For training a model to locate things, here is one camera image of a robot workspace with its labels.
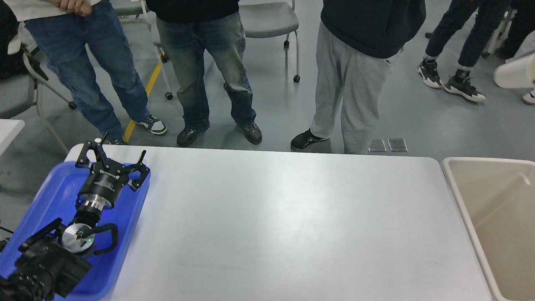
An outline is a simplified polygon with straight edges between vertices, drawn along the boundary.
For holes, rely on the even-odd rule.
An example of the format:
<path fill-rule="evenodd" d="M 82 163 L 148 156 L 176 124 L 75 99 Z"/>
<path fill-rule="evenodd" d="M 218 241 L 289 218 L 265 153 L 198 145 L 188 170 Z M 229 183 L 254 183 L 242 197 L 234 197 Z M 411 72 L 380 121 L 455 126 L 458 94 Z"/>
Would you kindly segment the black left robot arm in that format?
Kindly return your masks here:
<path fill-rule="evenodd" d="M 83 144 L 48 174 L 1 253 L 2 301 L 97 301 L 113 287 L 145 202 L 146 151 L 133 164 Z"/>

